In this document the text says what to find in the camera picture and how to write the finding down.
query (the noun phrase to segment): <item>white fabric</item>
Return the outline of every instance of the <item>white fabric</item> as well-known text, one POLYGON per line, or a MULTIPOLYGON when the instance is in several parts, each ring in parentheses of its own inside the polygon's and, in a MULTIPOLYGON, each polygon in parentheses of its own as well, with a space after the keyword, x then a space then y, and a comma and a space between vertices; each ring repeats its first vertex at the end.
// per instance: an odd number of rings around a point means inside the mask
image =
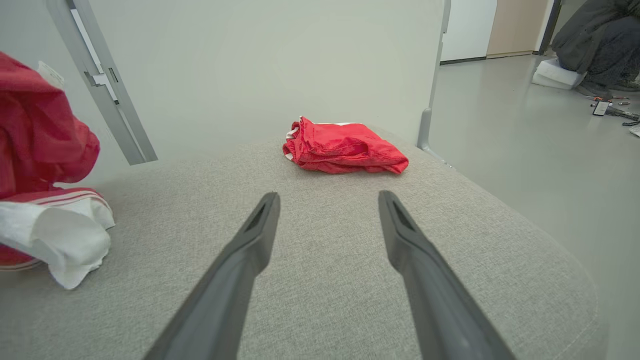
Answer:
POLYGON ((112 226, 111 209, 95 194, 46 205, 0 202, 0 243, 47 263, 68 290, 100 267, 111 245, 105 229, 112 226))

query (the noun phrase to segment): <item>beige panel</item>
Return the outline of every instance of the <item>beige panel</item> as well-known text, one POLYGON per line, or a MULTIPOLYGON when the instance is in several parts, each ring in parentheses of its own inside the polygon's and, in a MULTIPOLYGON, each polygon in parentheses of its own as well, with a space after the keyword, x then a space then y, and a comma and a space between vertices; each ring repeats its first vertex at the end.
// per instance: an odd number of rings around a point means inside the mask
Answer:
POLYGON ((546 6, 540 0, 498 0, 487 55, 536 50, 546 6))

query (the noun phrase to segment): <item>glossy floor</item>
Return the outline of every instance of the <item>glossy floor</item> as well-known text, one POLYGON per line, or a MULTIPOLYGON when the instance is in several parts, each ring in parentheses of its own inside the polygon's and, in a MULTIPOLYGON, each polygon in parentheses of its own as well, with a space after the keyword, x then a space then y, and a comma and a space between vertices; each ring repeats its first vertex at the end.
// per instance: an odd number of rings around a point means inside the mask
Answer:
MULTIPOLYGON (((429 140, 457 171, 587 268, 611 322, 609 359, 640 354, 640 138, 577 92, 531 84, 539 56, 440 67, 429 140)), ((640 113, 640 93, 629 111, 640 113)))

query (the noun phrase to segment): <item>metal frame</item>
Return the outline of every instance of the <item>metal frame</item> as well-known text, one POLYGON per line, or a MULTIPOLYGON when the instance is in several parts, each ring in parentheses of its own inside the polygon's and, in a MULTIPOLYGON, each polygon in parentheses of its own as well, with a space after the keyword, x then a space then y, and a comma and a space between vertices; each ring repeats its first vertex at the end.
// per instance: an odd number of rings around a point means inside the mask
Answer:
POLYGON ((438 155, 429 145, 429 129, 431 128, 431 109, 433 108, 433 99, 436 94, 436 82, 438 80, 438 68, 440 66, 440 58, 442 57, 442 35, 447 33, 449 27, 449 15, 451 14, 451 0, 444 0, 444 13, 442 16, 442 30, 440 32, 440 41, 438 43, 438 55, 436 58, 436 67, 433 70, 433 82, 431 85, 431 96, 429 97, 429 107, 422 111, 422 118, 420 120, 420 129, 418 132, 418 144, 417 147, 430 153, 436 159, 450 168, 453 168, 448 164, 440 155, 438 155))
POLYGON ((124 88, 120 73, 115 67, 89 2, 87 0, 47 0, 47 8, 78 71, 83 74, 81 77, 89 89, 91 97, 98 106, 98 110, 104 117, 127 162, 130 165, 135 165, 157 160, 156 152, 142 127, 131 98, 124 88), (78 10, 83 24, 92 38, 93 47, 112 84, 113 91, 118 97, 119 104, 113 101, 106 86, 96 84, 93 80, 93 75, 98 75, 100 72, 95 66, 71 15, 70 9, 73 5, 78 10))

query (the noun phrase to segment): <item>gray fabric surface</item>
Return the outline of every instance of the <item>gray fabric surface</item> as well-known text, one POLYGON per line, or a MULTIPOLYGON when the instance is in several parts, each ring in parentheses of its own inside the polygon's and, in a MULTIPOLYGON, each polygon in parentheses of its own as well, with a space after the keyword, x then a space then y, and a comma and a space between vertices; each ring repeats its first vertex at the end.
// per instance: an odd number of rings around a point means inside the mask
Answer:
POLYGON ((584 269, 524 217, 417 148, 393 174, 328 175, 283 140, 211 160, 138 165, 99 186, 115 212, 109 256, 74 291, 44 266, 0 274, 0 358, 140 359, 260 197, 280 193, 271 263, 242 358, 420 356, 389 265, 379 190, 392 190, 519 359, 601 359, 607 326, 584 269))

